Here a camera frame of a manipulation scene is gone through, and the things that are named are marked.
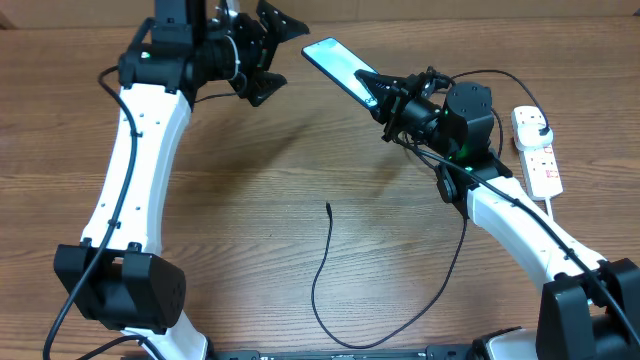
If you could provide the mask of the white charger plug adapter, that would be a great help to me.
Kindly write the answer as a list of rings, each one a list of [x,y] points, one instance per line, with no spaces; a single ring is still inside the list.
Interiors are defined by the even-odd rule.
[[[552,144],[554,133],[543,124],[517,123],[514,130],[515,146],[519,151],[531,151]]]

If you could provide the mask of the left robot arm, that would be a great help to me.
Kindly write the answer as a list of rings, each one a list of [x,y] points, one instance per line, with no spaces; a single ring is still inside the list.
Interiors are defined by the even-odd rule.
[[[151,359],[214,357],[185,313],[184,272],[162,256],[172,164],[203,85],[225,81],[234,96],[261,105],[286,82],[270,71],[278,46],[308,31],[266,1],[254,15],[222,1],[214,17],[203,0],[155,3],[112,67],[120,113],[96,208],[79,243],[55,253],[68,293],[63,312],[79,310]]]

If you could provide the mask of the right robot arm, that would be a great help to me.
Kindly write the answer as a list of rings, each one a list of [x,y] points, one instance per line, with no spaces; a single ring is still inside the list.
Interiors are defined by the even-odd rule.
[[[406,78],[358,70],[384,140],[437,161],[444,202],[490,233],[541,294],[538,325],[473,342],[471,359],[636,359],[639,268],[608,261],[563,230],[524,192],[489,137],[489,88],[428,69]]]

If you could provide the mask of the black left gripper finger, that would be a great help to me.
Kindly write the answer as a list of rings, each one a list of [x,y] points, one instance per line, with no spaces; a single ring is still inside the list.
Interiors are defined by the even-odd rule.
[[[265,71],[256,72],[249,80],[245,98],[253,107],[259,107],[278,89],[287,84],[286,78],[281,74]]]
[[[266,0],[259,0],[256,8],[261,24],[279,43],[310,33],[309,27],[274,7]]]

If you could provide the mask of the smartphone with light blue screen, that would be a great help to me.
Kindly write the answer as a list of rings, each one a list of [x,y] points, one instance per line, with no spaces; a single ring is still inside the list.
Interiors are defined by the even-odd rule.
[[[307,45],[301,54],[366,109],[377,106],[377,100],[355,76],[358,70],[377,71],[337,39],[328,37]]]

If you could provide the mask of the white power strip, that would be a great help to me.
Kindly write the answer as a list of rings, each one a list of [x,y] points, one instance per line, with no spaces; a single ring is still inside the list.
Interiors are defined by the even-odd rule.
[[[517,123],[543,124],[546,121],[538,107],[518,106],[512,110],[513,130]],[[546,201],[561,194],[563,186],[552,144],[531,151],[519,151],[527,194],[532,200]]]

